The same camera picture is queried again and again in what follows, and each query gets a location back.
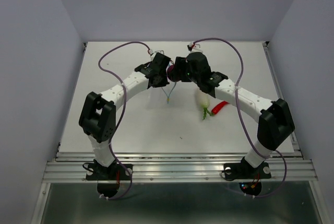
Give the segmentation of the clear zip top bag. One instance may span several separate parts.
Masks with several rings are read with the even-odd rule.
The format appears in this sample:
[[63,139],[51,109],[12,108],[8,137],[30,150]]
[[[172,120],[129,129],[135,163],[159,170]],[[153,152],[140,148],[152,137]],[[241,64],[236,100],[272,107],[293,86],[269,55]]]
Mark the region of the clear zip top bag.
[[176,85],[176,82],[171,81],[166,87],[151,88],[148,103],[149,108],[157,109],[168,107]]

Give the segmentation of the purple red onion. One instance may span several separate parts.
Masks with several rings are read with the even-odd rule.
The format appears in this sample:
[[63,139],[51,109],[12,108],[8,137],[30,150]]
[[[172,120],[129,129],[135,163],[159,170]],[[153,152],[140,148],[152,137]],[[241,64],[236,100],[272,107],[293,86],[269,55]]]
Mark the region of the purple red onion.
[[174,65],[170,65],[167,70],[166,70],[166,74],[168,79],[171,82],[175,82],[175,72],[174,72]]

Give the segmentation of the white daikon radish with leaves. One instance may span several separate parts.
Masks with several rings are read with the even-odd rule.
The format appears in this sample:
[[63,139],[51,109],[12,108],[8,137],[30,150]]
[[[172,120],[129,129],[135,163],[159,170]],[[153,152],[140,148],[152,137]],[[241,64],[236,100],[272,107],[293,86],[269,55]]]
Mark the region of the white daikon radish with leaves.
[[195,92],[195,100],[197,104],[197,108],[202,113],[202,119],[205,120],[207,116],[213,116],[211,111],[209,110],[210,107],[210,100],[206,93],[202,92],[201,90],[196,90]]

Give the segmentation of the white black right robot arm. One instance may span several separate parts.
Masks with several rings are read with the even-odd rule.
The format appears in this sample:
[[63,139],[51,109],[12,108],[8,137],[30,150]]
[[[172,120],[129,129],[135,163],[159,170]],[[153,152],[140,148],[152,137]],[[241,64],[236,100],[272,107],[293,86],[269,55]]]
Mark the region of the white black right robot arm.
[[174,65],[167,69],[172,82],[194,82],[200,91],[213,98],[225,101],[246,113],[257,124],[257,141],[240,164],[240,171],[252,177],[259,166],[269,158],[295,130],[288,103],[262,98],[234,83],[227,75],[213,72],[207,58],[199,52],[187,57],[177,57]]

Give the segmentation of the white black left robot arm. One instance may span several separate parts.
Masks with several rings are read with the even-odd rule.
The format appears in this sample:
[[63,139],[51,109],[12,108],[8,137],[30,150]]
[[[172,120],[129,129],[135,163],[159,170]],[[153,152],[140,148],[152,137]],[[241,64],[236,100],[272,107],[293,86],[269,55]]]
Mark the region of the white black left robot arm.
[[170,60],[160,52],[154,53],[150,62],[136,67],[119,85],[86,96],[79,126],[91,141],[94,159],[99,164],[98,173],[104,179],[111,179],[116,174],[110,140],[117,130],[117,110],[124,106],[124,102],[151,87],[168,85],[166,69]]

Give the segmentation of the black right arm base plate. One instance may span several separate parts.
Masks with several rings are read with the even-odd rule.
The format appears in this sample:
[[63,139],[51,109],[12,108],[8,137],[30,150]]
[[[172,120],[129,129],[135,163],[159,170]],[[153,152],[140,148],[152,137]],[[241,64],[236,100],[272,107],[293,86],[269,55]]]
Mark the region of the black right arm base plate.
[[246,181],[256,179],[258,176],[260,179],[270,179],[271,171],[266,162],[263,162],[258,168],[253,168],[248,163],[225,163],[220,175],[227,181]]

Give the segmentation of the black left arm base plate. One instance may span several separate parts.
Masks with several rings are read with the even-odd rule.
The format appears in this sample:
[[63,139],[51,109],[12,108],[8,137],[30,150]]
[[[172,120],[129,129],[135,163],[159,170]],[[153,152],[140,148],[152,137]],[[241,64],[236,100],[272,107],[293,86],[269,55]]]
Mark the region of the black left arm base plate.
[[86,171],[87,181],[130,181],[128,172],[115,162],[109,167],[104,167],[96,162],[85,162],[82,167]]

